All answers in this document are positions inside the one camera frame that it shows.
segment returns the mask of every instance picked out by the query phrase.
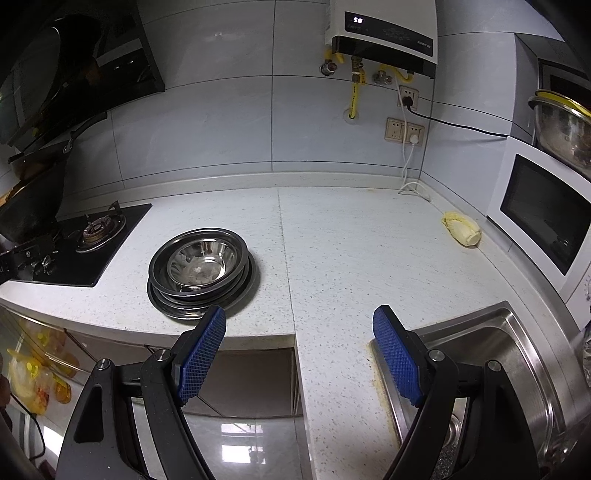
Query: blue textured pad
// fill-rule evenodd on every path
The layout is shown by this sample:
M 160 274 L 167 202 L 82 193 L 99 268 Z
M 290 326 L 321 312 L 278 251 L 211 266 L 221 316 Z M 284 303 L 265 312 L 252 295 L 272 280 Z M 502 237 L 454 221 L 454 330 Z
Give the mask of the blue textured pad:
M 216 310 L 205 331 L 181 367 L 178 397 L 183 403 L 196 397 L 201 390 L 213 358 L 226 334 L 226 314 L 221 308 Z
M 418 366 L 381 307 L 374 312 L 374 335 L 398 392 L 415 407 L 419 406 L 423 394 L 418 383 Z

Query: stove burner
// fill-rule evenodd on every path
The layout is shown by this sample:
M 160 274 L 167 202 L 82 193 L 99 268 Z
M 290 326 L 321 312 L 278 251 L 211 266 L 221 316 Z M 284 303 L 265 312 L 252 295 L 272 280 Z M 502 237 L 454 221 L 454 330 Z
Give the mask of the stove burner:
M 115 202 L 109 208 L 114 208 L 115 211 L 104 217 L 89 221 L 84 228 L 76 252 L 85 254 L 94 252 L 106 245 L 112 240 L 125 226 L 125 215 L 119 207 L 119 203 Z

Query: pan handle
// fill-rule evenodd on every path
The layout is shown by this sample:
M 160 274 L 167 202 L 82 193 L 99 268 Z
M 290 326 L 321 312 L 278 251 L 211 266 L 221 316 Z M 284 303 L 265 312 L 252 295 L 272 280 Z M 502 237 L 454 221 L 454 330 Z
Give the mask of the pan handle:
M 95 115 L 94 117 L 89 118 L 81 126 L 79 126 L 78 128 L 76 128 L 76 130 L 74 130 L 73 132 L 71 132 L 70 133 L 70 141 L 64 147 L 64 153 L 68 153 L 72 149 L 72 147 L 74 146 L 74 140 L 76 140 L 76 138 L 78 138 L 79 136 L 81 136 L 82 133 L 85 130 L 87 130 L 90 127 L 92 127 L 92 125 L 97 124 L 98 122 L 100 122 L 102 120 L 106 120 L 106 119 L 107 119 L 107 112 L 101 112 L 101 113 Z

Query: water heater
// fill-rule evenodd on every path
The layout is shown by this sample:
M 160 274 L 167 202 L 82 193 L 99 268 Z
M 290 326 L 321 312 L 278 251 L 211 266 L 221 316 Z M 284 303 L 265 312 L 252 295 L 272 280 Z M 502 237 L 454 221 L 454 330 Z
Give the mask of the water heater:
M 435 78 L 435 0 L 330 0 L 326 44 L 334 53 Z

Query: black power cord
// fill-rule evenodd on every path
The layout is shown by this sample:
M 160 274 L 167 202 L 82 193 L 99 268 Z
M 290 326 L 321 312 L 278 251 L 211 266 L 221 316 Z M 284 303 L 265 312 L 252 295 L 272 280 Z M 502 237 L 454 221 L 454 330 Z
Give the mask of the black power cord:
M 38 458 L 41 458 L 43 455 L 45 455 L 45 439 L 43 438 L 43 432 L 41 431 L 41 427 L 39 426 L 39 422 L 37 421 L 37 419 L 35 418 L 35 415 L 33 415 L 28 408 L 26 408 L 25 405 L 23 405 L 21 403 L 21 401 L 16 398 L 14 396 L 14 393 L 10 393 L 10 396 L 21 406 L 21 408 L 26 411 L 28 413 L 28 415 L 33 419 L 33 421 L 35 422 L 35 425 L 37 425 L 37 430 L 39 430 L 39 436 L 41 437 L 41 444 L 43 445 L 43 450 L 41 451 L 41 453 L 37 454 L 37 455 L 33 455 L 32 457 L 29 458 L 29 460 L 32 462 L 33 460 L 36 460 Z
M 420 113 L 417 112 L 413 112 L 411 110 L 411 107 L 413 105 L 413 99 L 410 97 L 404 97 L 402 99 L 402 104 L 408 109 L 409 112 L 411 112 L 413 115 L 419 116 L 421 118 L 425 118 L 427 120 L 433 120 L 434 122 L 439 122 L 440 124 L 445 124 L 445 125 L 450 125 L 451 127 L 458 127 L 458 128 L 466 128 L 468 130 L 474 130 L 475 132 L 480 132 L 481 134 L 486 134 L 486 135 L 492 135 L 493 137 L 502 137 L 502 138 L 507 138 L 510 137 L 510 135 L 504 135 L 504 134 L 496 134 L 493 132 L 487 132 L 486 130 L 481 130 L 480 128 L 475 128 L 475 127 L 469 127 L 467 125 L 458 125 L 458 124 L 453 124 L 450 122 L 446 122 L 445 120 L 439 120 L 437 118 L 433 118 L 432 116 L 427 116 L 427 115 L 422 115 Z

